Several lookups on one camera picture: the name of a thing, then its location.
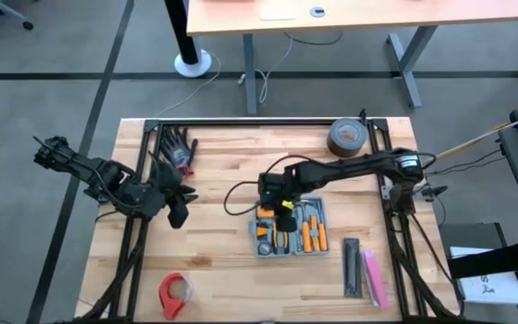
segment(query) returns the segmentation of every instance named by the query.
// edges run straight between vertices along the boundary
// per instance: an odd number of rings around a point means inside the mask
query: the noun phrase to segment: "wooden table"
[[[388,126],[393,147],[416,149],[408,118],[388,118]],[[142,129],[141,119],[122,120],[112,158],[135,166]],[[277,158],[302,154],[321,161],[336,159],[326,149],[327,132],[328,126],[191,127],[189,137],[199,139],[199,147],[193,162],[195,175],[186,184],[195,187],[200,197],[189,204],[190,216],[181,229],[171,229],[167,209],[150,222],[134,320],[165,320],[157,288],[172,272],[186,275],[194,288],[192,300],[179,321],[400,320],[374,175],[334,182],[317,191],[325,200],[328,215],[330,252],[325,256],[257,258],[247,230],[251,216],[233,217],[223,211],[223,198],[232,185],[256,180]],[[361,154],[370,152],[370,145],[366,144]],[[274,171],[281,172],[283,166],[294,162],[286,160]],[[243,210],[257,199],[255,186],[239,189],[230,198],[232,211]],[[415,206],[417,218],[439,258],[444,259],[431,204],[416,201]],[[100,213],[110,210],[111,206],[106,206]],[[90,309],[85,303],[95,302],[113,278],[124,223],[120,214],[97,222],[77,315]],[[457,310],[451,285],[435,264],[416,226],[411,225],[411,230],[421,276],[446,307]],[[362,249],[371,249],[378,257],[388,292],[388,309],[371,305],[365,282],[363,299],[343,297],[341,241],[345,237],[360,239]],[[409,282],[406,291],[414,310]],[[127,296],[125,289],[122,296]]]
[[[314,17],[313,7],[323,8],[325,15]],[[503,21],[518,21],[518,0],[191,0],[187,33],[243,33],[245,72],[253,76],[252,34],[256,32],[421,26],[406,50],[395,33],[388,37],[408,102],[418,108],[422,103],[412,69],[437,25]],[[251,114],[257,112],[255,88],[255,79],[248,77],[247,112]]]

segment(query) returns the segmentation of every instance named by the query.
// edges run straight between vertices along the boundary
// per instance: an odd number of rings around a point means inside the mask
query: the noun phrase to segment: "tool tray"
[[[311,216],[315,216],[316,224],[312,224]],[[307,197],[301,199],[301,202],[295,204],[292,217],[297,222],[297,230],[286,233],[287,247],[285,247],[285,233],[276,230],[272,211],[262,211],[260,207],[255,209],[253,220],[249,222],[249,233],[253,238],[253,247],[257,257],[288,257],[292,254],[320,256],[329,253],[327,219],[322,198]],[[308,227],[308,245],[304,242],[304,221],[307,222]],[[321,229],[319,224],[323,224],[324,228]]]

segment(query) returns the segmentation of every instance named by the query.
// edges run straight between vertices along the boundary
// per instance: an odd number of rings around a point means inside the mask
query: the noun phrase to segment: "gray tool case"
[[[320,197],[308,197],[301,199],[293,208],[292,217],[297,221],[297,229],[294,232],[284,233],[276,230],[275,218],[266,217],[259,218],[258,210],[255,210],[253,219],[249,222],[249,233],[254,242],[255,255],[257,257],[288,257],[292,254],[297,256],[320,256],[329,253],[329,235],[327,228],[327,219],[325,215],[325,206],[323,199]],[[311,227],[311,215],[315,215],[317,225],[314,229]],[[311,252],[305,252],[305,242],[303,241],[303,221],[306,221],[309,228],[309,244]],[[319,224],[325,226],[325,233],[319,230]],[[266,234],[258,236],[259,228],[267,228]],[[287,247],[285,247],[285,234],[287,234]],[[318,241],[319,249],[315,249],[314,239]],[[326,250],[321,248],[320,240],[324,239]]]

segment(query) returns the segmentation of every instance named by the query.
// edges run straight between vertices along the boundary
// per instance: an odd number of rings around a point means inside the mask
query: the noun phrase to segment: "white base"
[[[200,77],[209,71],[210,68],[211,55],[205,49],[201,50],[201,59],[197,64],[185,64],[181,54],[175,58],[175,70],[184,77]]]

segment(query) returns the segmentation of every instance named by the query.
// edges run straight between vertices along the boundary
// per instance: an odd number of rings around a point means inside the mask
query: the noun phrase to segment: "gray carpet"
[[[125,0],[9,1],[35,24],[25,31],[0,17],[0,73],[103,72]],[[390,71],[392,57],[384,45],[389,32],[407,43],[414,28],[346,31],[334,46],[295,44],[278,70]],[[325,41],[335,31],[293,33]],[[279,33],[255,37],[256,64],[268,69],[287,49]],[[216,54],[223,71],[243,69],[242,41],[236,35],[201,38]],[[115,72],[173,72],[177,55],[164,3],[137,0]],[[518,22],[441,27],[417,63],[422,71],[518,70]],[[151,117],[195,90],[204,80],[111,81],[94,133],[91,155],[111,155],[120,118]],[[38,145],[31,135],[61,134],[76,148],[99,81],[0,81],[0,319],[24,322],[40,276],[68,176],[32,163]],[[438,153],[505,121],[518,108],[518,78],[418,80],[424,108],[406,107],[398,79],[273,79],[260,116],[349,116],[366,108],[373,116],[410,116],[419,148]],[[174,117],[244,116],[245,89],[236,79],[219,79],[184,105],[166,113]],[[436,168],[476,159],[494,149],[493,139]],[[500,222],[509,243],[518,242],[518,192],[508,165],[433,177],[448,185],[442,196],[448,223]],[[435,204],[437,217],[442,209]],[[93,233],[96,203],[81,193],[67,231],[43,322],[68,320],[76,305]],[[470,307],[468,315],[513,322],[497,316],[496,307]]]

